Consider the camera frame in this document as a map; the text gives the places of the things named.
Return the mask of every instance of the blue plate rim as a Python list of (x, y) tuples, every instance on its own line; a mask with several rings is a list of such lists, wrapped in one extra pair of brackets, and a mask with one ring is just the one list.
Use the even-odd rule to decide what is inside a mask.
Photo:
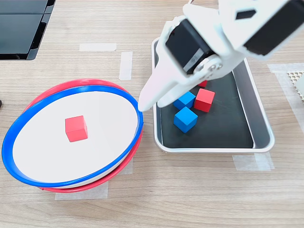
[[(131, 141), (130, 145), (126, 148), (126, 150), (117, 157), (114, 161), (109, 163), (108, 165), (104, 166), (100, 170), (91, 173), (87, 176), (75, 179), (75, 180), (69, 180), (65, 182), (57, 182), (57, 183), (47, 183), (47, 182), (40, 182), (33, 180), (26, 175), (24, 175), (16, 166), (14, 160), (13, 160), (13, 145), (14, 142), (22, 130), (22, 128), (25, 126), (25, 124), (40, 110), (42, 110), (47, 105), (51, 104), (52, 102), (59, 100), (60, 98), (79, 94), (79, 93), (85, 93), (85, 92), (108, 92), (120, 95), (127, 99), (135, 108), (137, 117), (138, 117), (138, 124), (136, 128), (136, 133), (134, 135), (133, 140)], [(78, 86), (70, 89), (66, 89), (63, 91), (60, 91), (58, 93), (55, 93), (51, 96), (48, 96), (44, 98), (43, 100), (37, 102), (33, 106), (31, 106), (28, 110), (26, 110), (20, 117), (17, 118), (17, 120), (12, 124), (12, 126), (9, 128), (8, 132), (5, 135), (5, 138), (3, 140), (2, 144), (2, 160), (5, 168), (7, 171), (17, 180), (29, 184), (36, 187), (44, 187), (44, 188), (56, 188), (56, 187), (64, 187), (72, 184), (77, 184), (86, 180), (89, 180), (93, 177), (98, 176), (99, 174), (107, 171), (114, 165), (116, 165), (125, 155), (128, 154), (128, 152), (134, 147), (135, 143), (139, 139), (139, 136), (141, 134), (141, 131), (143, 129), (143, 114), (138, 110), (138, 103), (135, 100), (134, 97), (132, 97), (129, 93), (115, 88), (111, 86), (105, 86), (105, 85), (87, 85), (87, 86)]]

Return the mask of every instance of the wooden block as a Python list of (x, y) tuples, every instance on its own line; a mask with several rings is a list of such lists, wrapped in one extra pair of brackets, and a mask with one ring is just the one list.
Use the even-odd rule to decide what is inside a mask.
[(87, 139), (87, 127), (83, 115), (66, 119), (66, 135), (70, 142)]
[(186, 92), (183, 96), (173, 102), (173, 105), (178, 108), (178, 110), (184, 107), (192, 108), (195, 100), (195, 95), (191, 92)]
[(177, 126), (182, 132), (187, 133), (192, 127), (195, 126), (198, 116), (189, 108), (184, 107), (174, 117), (174, 125)]
[(214, 96), (215, 93), (212, 91), (206, 89), (199, 89), (199, 92), (194, 102), (194, 108), (208, 113), (211, 108)]
[(200, 84), (198, 84), (198, 86), (200, 86), (200, 87), (206, 87), (207, 86), (207, 82), (208, 82), (207, 80), (203, 81)]

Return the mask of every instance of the wood grain surface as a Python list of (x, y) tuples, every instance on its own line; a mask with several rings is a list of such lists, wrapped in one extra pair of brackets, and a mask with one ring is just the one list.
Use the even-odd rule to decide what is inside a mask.
[[(0, 62), (0, 140), (30, 101), (71, 79), (109, 80), (137, 99), (152, 71), (151, 42), (186, 2), (57, 0), (36, 60)], [(197, 4), (217, 7), (216, 0)], [(117, 43), (117, 50), (79, 52), (80, 43)], [(133, 51), (131, 81), (118, 79), (122, 51)], [(276, 136), (274, 170), (236, 171), (231, 154), (165, 154), (148, 111), (133, 174), (110, 180), (107, 199), (54, 201), (54, 193), (11, 177), (1, 161), (0, 227), (304, 227), (304, 135), (267, 63), (304, 63), (304, 33), (266, 63), (249, 59)]]

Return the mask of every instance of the tape strip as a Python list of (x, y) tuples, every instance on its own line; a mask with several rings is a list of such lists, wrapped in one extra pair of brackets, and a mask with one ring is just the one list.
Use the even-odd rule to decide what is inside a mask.
[(105, 182), (93, 189), (74, 193), (55, 193), (55, 200), (94, 200), (108, 198), (109, 182)]
[[(126, 167), (120, 171), (118, 175), (126, 175), (133, 173), (133, 159), (126, 165)], [(89, 189), (82, 192), (75, 193), (55, 193), (55, 200), (95, 200), (108, 198), (108, 186), (107, 181), (93, 189)]]
[(133, 159), (126, 165), (126, 167), (120, 171), (118, 175), (126, 175), (133, 173)]
[(80, 44), (79, 51), (115, 51), (115, 43)]
[(275, 168), (269, 152), (233, 155), (232, 158), (237, 171), (271, 171)]
[(132, 51), (122, 52), (122, 56), (120, 60), (120, 70), (119, 70), (120, 80), (131, 80), (132, 58), (133, 58)]
[(276, 78), (290, 104), (291, 109), (304, 133), (304, 105), (294, 84), (289, 78), (290, 72), (298, 72), (304, 70), (304, 63), (294, 64), (269, 64), (270, 71), (275, 73)]

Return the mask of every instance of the blue cube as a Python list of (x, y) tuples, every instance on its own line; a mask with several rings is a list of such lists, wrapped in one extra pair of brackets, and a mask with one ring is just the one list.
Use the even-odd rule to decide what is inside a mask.
[(178, 110), (184, 107), (192, 108), (195, 100), (195, 95), (191, 92), (186, 92), (183, 96), (173, 102), (173, 105), (178, 108)]
[(174, 117), (174, 125), (177, 126), (182, 132), (187, 133), (198, 120), (198, 116), (189, 108), (184, 107)]

